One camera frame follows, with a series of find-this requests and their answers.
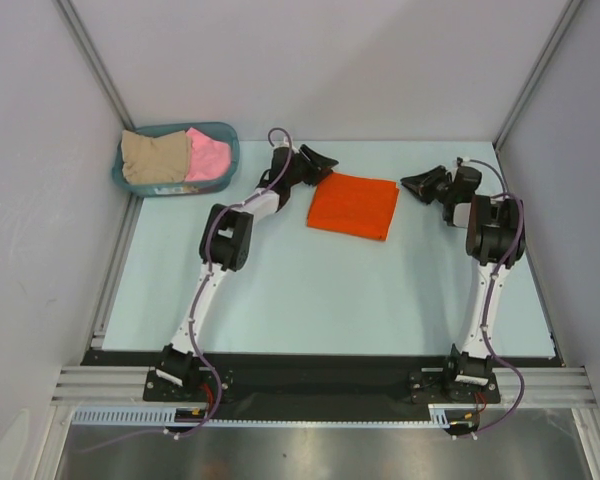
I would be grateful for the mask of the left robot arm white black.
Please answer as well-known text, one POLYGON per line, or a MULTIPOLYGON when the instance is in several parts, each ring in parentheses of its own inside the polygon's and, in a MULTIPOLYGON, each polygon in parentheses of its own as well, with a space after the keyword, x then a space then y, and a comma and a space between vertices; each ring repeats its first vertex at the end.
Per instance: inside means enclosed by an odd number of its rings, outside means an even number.
POLYGON ((194 397, 201 387, 202 367, 221 384, 219 374, 201 350, 202 329, 223 281, 241 270, 248 259, 256 224, 278 213, 298 184, 315 187, 326 180, 339 162, 303 144, 282 143, 272 148, 270 167, 255 190, 230 205, 215 204, 210 210, 199 245, 201 269, 190 306, 155 366, 157 377, 177 398, 194 397))

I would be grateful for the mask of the orange t-shirt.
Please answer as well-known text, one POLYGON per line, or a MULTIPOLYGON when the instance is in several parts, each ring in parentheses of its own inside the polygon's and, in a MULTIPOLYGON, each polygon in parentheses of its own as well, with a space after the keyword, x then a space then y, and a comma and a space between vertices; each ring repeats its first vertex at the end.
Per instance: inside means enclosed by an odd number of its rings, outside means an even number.
POLYGON ((384 242, 398 195, 395 182, 332 173, 315 190, 307 226, 384 242))

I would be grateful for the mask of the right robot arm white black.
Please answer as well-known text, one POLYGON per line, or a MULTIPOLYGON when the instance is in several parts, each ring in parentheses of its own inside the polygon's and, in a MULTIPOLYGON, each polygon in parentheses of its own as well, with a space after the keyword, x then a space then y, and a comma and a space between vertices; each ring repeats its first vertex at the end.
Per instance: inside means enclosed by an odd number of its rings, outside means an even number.
POLYGON ((469 308, 459 340, 439 371, 409 374, 415 404, 500 401, 494 368, 506 362, 495 353, 493 331, 507 277, 525 252, 525 220, 522 201, 504 184, 497 194, 478 192, 479 164, 459 158, 453 170, 437 166, 400 180, 419 202, 439 203, 447 225, 466 230, 465 251, 473 265, 469 308))

